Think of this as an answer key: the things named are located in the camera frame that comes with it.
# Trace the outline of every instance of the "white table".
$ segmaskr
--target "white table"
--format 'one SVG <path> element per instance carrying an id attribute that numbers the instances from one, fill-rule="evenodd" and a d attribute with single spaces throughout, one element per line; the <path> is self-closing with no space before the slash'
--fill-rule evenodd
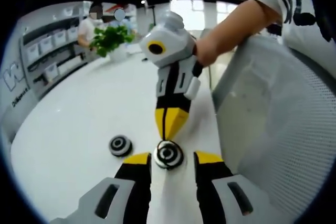
<path id="1" fill-rule="evenodd" d="M 160 140 L 154 118 L 157 68 L 143 58 L 138 54 L 118 63 L 98 59 L 81 68 L 48 93 L 19 129 L 11 150 L 14 173 L 47 221 L 67 217 L 82 195 L 115 175 L 122 163 L 108 150 L 115 135 L 131 139 L 134 154 L 153 153 Z M 152 160 L 150 224 L 203 223 L 193 152 L 220 154 L 221 149 L 208 82 L 204 75 L 200 79 L 178 140 L 186 162 L 167 174 Z"/>

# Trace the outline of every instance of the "black and white target marker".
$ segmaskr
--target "black and white target marker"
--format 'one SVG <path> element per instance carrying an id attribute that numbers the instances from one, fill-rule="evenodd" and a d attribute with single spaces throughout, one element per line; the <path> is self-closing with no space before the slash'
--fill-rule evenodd
<path id="1" fill-rule="evenodd" d="M 161 141 L 154 150 L 154 159 L 159 167 L 171 170 L 183 163 L 184 155 L 178 144 Z"/>
<path id="2" fill-rule="evenodd" d="M 109 150 L 113 156 L 125 157 L 132 151 L 132 142 L 124 135 L 118 135 L 111 139 Z"/>

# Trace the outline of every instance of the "person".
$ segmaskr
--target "person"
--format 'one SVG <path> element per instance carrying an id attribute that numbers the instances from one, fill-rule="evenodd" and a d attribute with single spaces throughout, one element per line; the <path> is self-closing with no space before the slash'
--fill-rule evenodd
<path id="1" fill-rule="evenodd" d="M 89 16 L 82 20 L 78 27 L 78 44 L 91 49 L 90 43 L 95 37 L 95 28 L 103 28 L 103 6 L 93 2 L 89 9 Z"/>
<path id="2" fill-rule="evenodd" d="M 336 78 L 336 44 L 316 0 L 247 0 L 206 37 L 196 42 L 204 66 L 231 51 L 245 38 L 282 22 L 283 44 L 310 57 Z"/>
<path id="3" fill-rule="evenodd" d="M 114 19 L 108 25 L 112 27 L 125 26 L 129 34 L 134 33 L 132 23 L 127 18 L 124 18 L 122 21 Z"/>

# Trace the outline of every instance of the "white shelving unit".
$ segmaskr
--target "white shelving unit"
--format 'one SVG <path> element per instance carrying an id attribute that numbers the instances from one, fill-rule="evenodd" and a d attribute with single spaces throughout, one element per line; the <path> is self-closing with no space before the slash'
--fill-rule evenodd
<path id="1" fill-rule="evenodd" d="M 41 99 L 59 82 L 72 74 L 74 71 L 86 65 L 89 60 L 86 57 L 85 50 L 77 44 L 77 38 L 70 37 L 68 29 L 77 27 L 83 19 L 83 5 L 74 6 L 71 15 L 66 12 L 53 23 L 42 25 L 32 31 L 24 33 L 19 40 L 20 57 L 25 72 L 27 83 L 34 91 L 36 96 Z M 56 40 L 54 37 L 60 31 L 65 30 L 65 38 Z M 49 50 L 42 50 L 42 43 L 51 37 Z M 33 56 L 28 55 L 28 48 L 36 50 Z M 67 60 L 81 55 L 82 61 L 78 65 L 68 69 L 58 75 L 53 81 L 47 82 L 44 77 L 44 70 L 51 64 L 61 64 Z"/>

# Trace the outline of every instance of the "window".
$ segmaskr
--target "window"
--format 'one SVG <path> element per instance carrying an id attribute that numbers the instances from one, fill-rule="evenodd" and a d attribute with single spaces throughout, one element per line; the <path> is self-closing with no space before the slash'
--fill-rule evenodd
<path id="1" fill-rule="evenodd" d="M 236 9 L 237 6 L 238 5 L 235 5 L 235 4 L 227 4 L 227 11 L 229 13 L 231 13 L 231 12 L 233 12 Z"/>
<path id="2" fill-rule="evenodd" d="M 204 4 L 202 0 L 177 0 L 171 3 L 171 11 L 183 18 L 186 30 L 205 28 Z"/>
<path id="3" fill-rule="evenodd" d="M 192 0 L 193 10 L 204 10 L 203 0 Z"/>
<path id="4" fill-rule="evenodd" d="M 236 9 L 237 5 L 225 2 L 216 2 L 217 7 L 217 24 L 226 19 L 226 17 Z"/>
<path id="5" fill-rule="evenodd" d="M 216 3 L 217 12 L 218 13 L 227 13 L 227 4 L 224 2 L 217 2 Z"/>
<path id="6" fill-rule="evenodd" d="M 229 13 L 217 13 L 217 24 L 225 20 L 227 16 L 229 16 Z"/>

